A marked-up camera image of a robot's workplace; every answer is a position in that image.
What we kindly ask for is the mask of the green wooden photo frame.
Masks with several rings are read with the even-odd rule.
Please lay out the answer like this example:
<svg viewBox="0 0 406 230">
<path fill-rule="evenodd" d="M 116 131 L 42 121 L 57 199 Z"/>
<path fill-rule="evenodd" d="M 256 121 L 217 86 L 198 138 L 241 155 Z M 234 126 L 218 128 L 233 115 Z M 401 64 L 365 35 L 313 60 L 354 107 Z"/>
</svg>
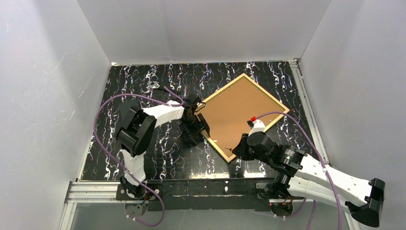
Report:
<svg viewBox="0 0 406 230">
<path fill-rule="evenodd" d="M 265 130 L 269 130 L 289 111 L 286 105 L 243 73 L 204 99 L 196 112 L 203 114 L 210 127 L 210 137 L 202 132 L 203 136 L 224 161 L 230 163 L 236 156 L 224 148 L 236 147 L 242 134 L 250 132 L 248 120 L 265 115 L 261 121 Z"/>
</svg>

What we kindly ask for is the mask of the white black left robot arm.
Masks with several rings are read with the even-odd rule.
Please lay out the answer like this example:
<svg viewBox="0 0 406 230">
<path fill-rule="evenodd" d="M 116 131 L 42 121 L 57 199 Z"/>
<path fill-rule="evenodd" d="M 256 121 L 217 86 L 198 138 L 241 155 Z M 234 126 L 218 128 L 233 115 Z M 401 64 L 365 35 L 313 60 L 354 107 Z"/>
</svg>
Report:
<svg viewBox="0 0 406 230">
<path fill-rule="evenodd" d="M 147 191 L 140 185 L 146 179 L 144 171 L 144 154 L 147 150 L 155 128 L 171 121 L 178 121 L 181 140 L 189 145 L 196 146 L 202 141 L 201 132 L 210 133 L 209 125 L 204 116 L 197 113 L 199 106 L 205 103 L 192 95 L 180 104 L 170 100 L 168 105 L 157 105 L 141 108 L 137 100 L 130 100 L 119 106 L 119 123 L 115 139 L 119 142 L 124 165 L 129 170 L 120 177 L 123 192 L 131 198 L 141 199 Z"/>
</svg>

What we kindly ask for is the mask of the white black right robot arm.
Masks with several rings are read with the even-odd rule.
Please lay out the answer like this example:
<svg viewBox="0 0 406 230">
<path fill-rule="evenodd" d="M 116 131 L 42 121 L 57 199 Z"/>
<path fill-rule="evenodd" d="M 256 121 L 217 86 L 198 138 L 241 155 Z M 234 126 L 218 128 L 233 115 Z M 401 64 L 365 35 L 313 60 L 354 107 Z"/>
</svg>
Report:
<svg viewBox="0 0 406 230">
<path fill-rule="evenodd" d="M 278 145 L 264 132 L 244 133 L 232 153 L 245 161 L 259 160 L 278 172 L 273 196 L 310 198 L 339 207 L 359 223 L 378 228 L 385 199 L 385 182 L 360 179 L 289 145 Z"/>
</svg>

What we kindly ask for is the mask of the black small tool on table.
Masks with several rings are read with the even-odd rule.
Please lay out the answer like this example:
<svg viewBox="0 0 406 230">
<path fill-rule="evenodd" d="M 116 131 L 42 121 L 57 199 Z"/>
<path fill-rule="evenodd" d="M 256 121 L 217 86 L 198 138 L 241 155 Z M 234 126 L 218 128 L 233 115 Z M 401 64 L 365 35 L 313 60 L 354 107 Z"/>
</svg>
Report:
<svg viewBox="0 0 406 230">
<path fill-rule="evenodd" d="M 161 86 L 160 82 L 158 81 L 152 81 L 149 83 L 148 88 L 151 90 L 160 90 L 160 91 L 164 91 L 173 95 L 178 96 L 178 94 L 176 92 L 173 92 L 172 90 L 170 90 L 168 87 L 166 86 Z"/>
</svg>

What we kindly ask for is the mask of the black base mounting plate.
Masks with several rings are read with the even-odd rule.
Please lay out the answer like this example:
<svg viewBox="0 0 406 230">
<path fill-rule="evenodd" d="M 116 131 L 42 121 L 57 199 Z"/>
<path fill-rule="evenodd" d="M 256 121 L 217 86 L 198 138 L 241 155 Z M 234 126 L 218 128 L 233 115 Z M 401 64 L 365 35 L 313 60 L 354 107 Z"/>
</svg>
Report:
<svg viewBox="0 0 406 230">
<path fill-rule="evenodd" d="M 147 211 L 251 209 L 290 215 L 301 197 L 283 197 L 271 188 L 272 178 L 150 180 L 147 186 L 121 181 L 116 200 L 133 201 Z"/>
</svg>

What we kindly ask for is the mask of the black square pad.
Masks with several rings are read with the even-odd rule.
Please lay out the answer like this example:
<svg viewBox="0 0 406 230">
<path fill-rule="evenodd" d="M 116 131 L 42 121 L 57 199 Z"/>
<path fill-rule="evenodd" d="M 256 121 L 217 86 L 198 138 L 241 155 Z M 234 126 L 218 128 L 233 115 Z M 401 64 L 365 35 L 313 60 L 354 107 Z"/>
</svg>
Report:
<svg viewBox="0 0 406 230">
<path fill-rule="evenodd" d="M 130 111 L 130 108 L 135 106 L 136 110 L 140 107 L 140 102 L 137 99 L 129 100 L 119 104 L 119 115 L 120 117 L 125 117 L 126 114 Z"/>
</svg>

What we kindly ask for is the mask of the aluminium rail right side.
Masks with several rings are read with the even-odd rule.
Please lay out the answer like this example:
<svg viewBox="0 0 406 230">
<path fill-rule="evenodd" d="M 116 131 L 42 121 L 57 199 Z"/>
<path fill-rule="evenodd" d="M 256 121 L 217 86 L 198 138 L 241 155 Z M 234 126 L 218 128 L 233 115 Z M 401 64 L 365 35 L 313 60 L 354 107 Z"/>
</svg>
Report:
<svg viewBox="0 0 406 230">
<path fill-rule="evenodd" d="M 325 149 L 325 145 L 323 143 L 323 140 L 321 138 L 316 120 L 315 120 L 315 116 L 309 101 L 309 97 L 307 95 L 307 91 L 305 88 L 305 84 L 304 84 L 304 79 L 302 76 L 302 73 L 300 71 L 299 68 L 299 62 L 294 59 L 294 60 L 289 60 L 288 61 L 290 69 L 293 73 L 293 78 L 295 80 L 297 89 L 298 89 L 298 93 L 300 95 L 301 98 L 301 102 L 304 108 L 304 113 L 306 115 L 307 121 L 309 123 L 309 128 L 311 131 L 311 135 L 313 137 L 315 146 L 317 148 L 317 150 L 319 151 L 320 155 L 322 156 L 322 159 L 324 161 L 324 163 L 326 164 L 330 164 L 329 161 L 329 157 L 327 155 L 326 149 Z"/>
</svg>

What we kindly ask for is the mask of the aluminium rail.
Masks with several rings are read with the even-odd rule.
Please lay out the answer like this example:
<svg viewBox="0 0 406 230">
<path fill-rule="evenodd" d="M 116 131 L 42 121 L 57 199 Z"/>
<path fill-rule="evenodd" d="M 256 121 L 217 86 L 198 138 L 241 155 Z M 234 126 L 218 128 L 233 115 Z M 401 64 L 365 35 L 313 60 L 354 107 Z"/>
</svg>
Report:
<svg viewBox="0 0 406 230">
<path fill-rule="evenodd" d="M 312 200 L 293 202 L 295 216 L 275 217 L 250 209 L 144 211 L 138 201 L 116 199 L 118 182 L 77 182 L 68 188 L 62 230 L 334 230 L 336 210 Z"/>
<path fill-rule="evenodd" d="M 325 145 L 323 143 L 323 140 L 321 138 L 316 120 L 315 120 L 315 116 L 309 101 L 309 97 L 307 95 L 307 91 L 305 88 L 305 84 L 304 84 L 304 79 L 302 76 L 302 73 L 300 71 L 299 68 L 299 62 L 294 59 L 294 60 L 289 60 L 288 61 L 290 69 L 293 73 L 293 78 L 295 80 L 297 89 L 298 89 L 298 93 L 300 95 L 301 98 L 301 102 L 304 108 L 304 113 L 306 115 L 307 121 L 309 123 L 309 128 L 311 131 L 311 135 L 313 137 L 315 146 L 317 148 L 317 150 L 319 151 L 320 155 L 322 156 L 322 159 L 324 161 L 324 163 L 326 164 L 330 164 L 329 161 L 329 157 L 327 155 L 326 149 L 325 149 Z"/>
</svg>

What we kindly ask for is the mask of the aluminium rail front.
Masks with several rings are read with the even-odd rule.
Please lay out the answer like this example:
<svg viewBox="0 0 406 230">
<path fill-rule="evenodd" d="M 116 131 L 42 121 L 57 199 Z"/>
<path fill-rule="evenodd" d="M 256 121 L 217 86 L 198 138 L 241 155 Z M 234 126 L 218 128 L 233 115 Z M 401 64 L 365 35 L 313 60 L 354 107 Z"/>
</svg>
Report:
<svg viewBox="0 0 406 230">
<path fill-rule="evenodd" d="M 275 217 L 250 209 L 144 211 L 138 201 L 116 199 L 118 182 L 77 182 L 68 188 L 62 230 L 334 230 L 336 210 L 312 200 L 293 202 L 295 216 Z"/>
</svg>

